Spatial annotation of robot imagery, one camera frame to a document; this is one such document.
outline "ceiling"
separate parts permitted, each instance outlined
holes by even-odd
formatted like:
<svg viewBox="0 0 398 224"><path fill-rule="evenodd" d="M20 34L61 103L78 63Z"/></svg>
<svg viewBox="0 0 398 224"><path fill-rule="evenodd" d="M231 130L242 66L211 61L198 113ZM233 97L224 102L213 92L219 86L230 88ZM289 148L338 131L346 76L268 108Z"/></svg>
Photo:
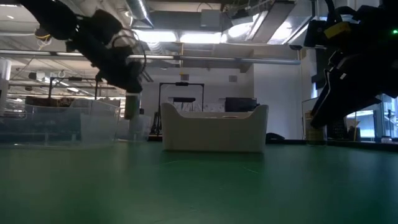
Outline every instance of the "ceiling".
<svg viewBox="0 0 398 224"><path fill-rule="evenodd" d="M96 9L105 9L116 16L127 27L129 18L124 15L126 12L126 4L124 0L62 0L75 13L86 16L92 15ZM151 12L155 11L179 11L179 12L194 12L202 9L224 9L238 1L232 0L206 0L206 3L201 3L202 0L156 0L147 1ZM239 4L246 4L247 1L240 1ZM298 0L290 16L295 17L309 17L310 15L310 1ZM24 7L0 7L0 49L12 50L38 50L40 42L32 35L33 31L38 28L39 23L35 20L32 14ZM286 58L296 59L297 53L290 50L287 45L251 45L250 43L238 44L178 44L178 43L163 43L162 45L171 54L179 54L183 49L184 55L195 56L212 56L212 57L257 57L257 58ZM45 51L64 52L65 44L62 41L52 39L51 44L42 47ZM153 54L150 49L147 49L147 54ZM50 60L50 59L32 59L27 58L9 58L12 61L12 75L16 80L11 80L11 84L27 84L27 85L48 85L42 81L27 80L29 72L38 70L58 72L64 70L68 76L79 76L85 78L93 78L98 71L92 68L87 60ZM185 61L182 64L184 67L195 68L235 68L242 72L248 69L250 64L245 63L228 63L228 62L202 62L202 61ZM179 62L161 62L148 61L149 67L179 67ZM78 86L92 86L93 83L79 83ZM46 88L34 88L34 91L25 91L23 86L11 87L10 93L41 93L47 94ZM81 92L81 95L93 94L94 90L87 89ZM124 91L115 90L101 90L101 95L120 96ZM70 94L65 88L54 88L53 94Z"/></svg>

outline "black metal frame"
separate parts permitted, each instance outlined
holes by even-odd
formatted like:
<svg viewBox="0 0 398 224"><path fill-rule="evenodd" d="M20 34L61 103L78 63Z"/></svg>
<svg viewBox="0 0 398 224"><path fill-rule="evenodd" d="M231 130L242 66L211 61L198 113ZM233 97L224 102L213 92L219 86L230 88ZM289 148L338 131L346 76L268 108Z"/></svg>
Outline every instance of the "black metal frame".
<svg viewBox="0 0 398 224"><path fill-rule="evenodd" d="M54 87L52 86L52 81L53 81L54 79L60 80L60 82L61 82L62 80L69 79L69 78L50 77L49 99L51 99L51 92L52 92L52 89L54 88ZM94 94L94 100L97 100L98 80L96 80L95 78L81 78L81 79L82 79L82 80L95 80L95 94Z"/></svg>
<svg viewBox="0 0 398 224"><path fill-rule="evenodd" d="M201 86L201 110L203 112L203 105L205 102L205 84L204 83L159 83L159 99L157 103L157 112L158 112L158 118L157 118L157 124L156 124L156 136L159 136L160 134L160 120L162 119L162 115L160 113L160 97L162 96L162 85L175 85L175 86L190 86L190 85L198 85Z"/></svg>

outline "yellow label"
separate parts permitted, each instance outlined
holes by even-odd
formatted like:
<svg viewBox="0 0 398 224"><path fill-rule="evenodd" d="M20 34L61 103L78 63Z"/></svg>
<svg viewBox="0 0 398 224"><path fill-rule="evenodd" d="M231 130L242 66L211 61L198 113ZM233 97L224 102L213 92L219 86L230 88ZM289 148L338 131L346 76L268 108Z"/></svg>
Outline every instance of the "yellow label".
<svg viewBox="0 0 398 224"><path fill-rule="evenodd" d="M339 22L336 25L329 27L327 30L324 31L324 33L326 37L330 39L345 31L351 32L351 28L349 28L348 22Z"/></svg>

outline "table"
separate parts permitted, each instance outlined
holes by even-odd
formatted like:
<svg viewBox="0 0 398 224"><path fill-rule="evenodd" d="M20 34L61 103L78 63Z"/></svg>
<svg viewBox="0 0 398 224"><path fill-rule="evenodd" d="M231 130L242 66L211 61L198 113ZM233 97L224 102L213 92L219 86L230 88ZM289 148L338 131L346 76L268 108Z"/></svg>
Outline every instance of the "table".
<svg viewBox="0 0 398 224"><path fill-rule="evenodd" d="M398 154L0 150L1 223L396 223Z"/></svg>

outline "white wall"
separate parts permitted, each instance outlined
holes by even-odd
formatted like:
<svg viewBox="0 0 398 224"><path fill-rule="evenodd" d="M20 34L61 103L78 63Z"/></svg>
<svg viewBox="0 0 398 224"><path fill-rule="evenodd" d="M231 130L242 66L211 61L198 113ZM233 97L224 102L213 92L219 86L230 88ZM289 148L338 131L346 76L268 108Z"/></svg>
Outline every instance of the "white wall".
<svg viewBox="0 0 398 224"><path fill-rule="evenodd" d="M269 105L267 133L302 139L299 65L254 65L254 97Z"/></svg>
<svg viewBox="0 0 398 224"><path fill-rule="evenodd" d="M180 69L148 68L147 72L154 79L154 83L143 83L141 107L145 114L153 117L158 110L159 83L180 82ZM183 73L190 75L189 83L205 84L205 103L223 103L226 97L252 97L252 82L246 73L238 69L212 68L184 68ZM230 83L229 75L237 75L238 82ZM201 103L201 86L174 86L163 85L160 103L168 101L169 97L194 97Z"/></svg>

